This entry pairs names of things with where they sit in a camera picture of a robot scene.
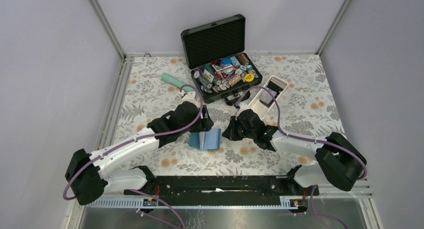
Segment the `table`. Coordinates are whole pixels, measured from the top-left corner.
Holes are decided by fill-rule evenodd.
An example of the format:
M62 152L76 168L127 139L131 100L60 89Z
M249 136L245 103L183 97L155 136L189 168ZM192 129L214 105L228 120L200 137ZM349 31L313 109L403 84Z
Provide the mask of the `table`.
M344 134L343 126L318 55L253 55L250 57L263 75L263 85L271 75L286 80L288 89L278 100L281 126L305 135L327 136L331 132ZM123 140L181 103L178 89L161 80L169 73L182 82L193 85L190 69L183 56L135 57L124 94L114 143ZM252 96L258 90L251 90ZM225 130L233 106L223 100L207 105L213 129ZM274 106L265 123L277 125ZM258 148L251 139L229 141L222 138L217 151L201 151L188 146L189 133L176 142L132 158L119 170L148 166L156 176L216 176L216 175L285 175L296 165L311 165L313 158L287 152Z

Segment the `yellow label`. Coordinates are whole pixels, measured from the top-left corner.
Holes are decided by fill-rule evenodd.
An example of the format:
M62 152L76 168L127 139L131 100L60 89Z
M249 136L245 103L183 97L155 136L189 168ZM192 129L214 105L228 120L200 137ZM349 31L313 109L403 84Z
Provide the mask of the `yellow label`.
M246 74L244 76L244 80L248 83L250 83L251 81L253 81L253 79L255 79L255 76L252 73Z

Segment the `floral pattern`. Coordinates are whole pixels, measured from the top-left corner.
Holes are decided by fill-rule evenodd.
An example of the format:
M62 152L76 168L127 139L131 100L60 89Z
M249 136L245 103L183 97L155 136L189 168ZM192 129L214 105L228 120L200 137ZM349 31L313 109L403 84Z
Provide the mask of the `floral pattern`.
M331 132L344 134L318 55L254 55L250 58L263 75L262 85L271 75L289 83L278 100L280 123L285 130L316 136L327 136ZM162 73L194 84L184 57L136 57L119 115L115 143L135 134L181 103L179 89L163 82ZM250 99L258 90L251 92ZM207 108L214 129L225 130L230 116L237 112L223 100L210 103ZM274 106L265 123L277 125L277 115ZM118 170L145 165L157 176L284 175L296 165L315 163L313 158L262 150L251 139L233 142L222 138L217 151L189 147L188 139L189 133L185 133L174 143L132 158Z

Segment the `blue booklet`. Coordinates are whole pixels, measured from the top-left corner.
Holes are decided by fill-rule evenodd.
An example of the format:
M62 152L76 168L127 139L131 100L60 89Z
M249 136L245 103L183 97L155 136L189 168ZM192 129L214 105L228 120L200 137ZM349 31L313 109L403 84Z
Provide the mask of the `blue booklet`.
M221 129L190 133L188 145L203 151L219 150L221 143Z

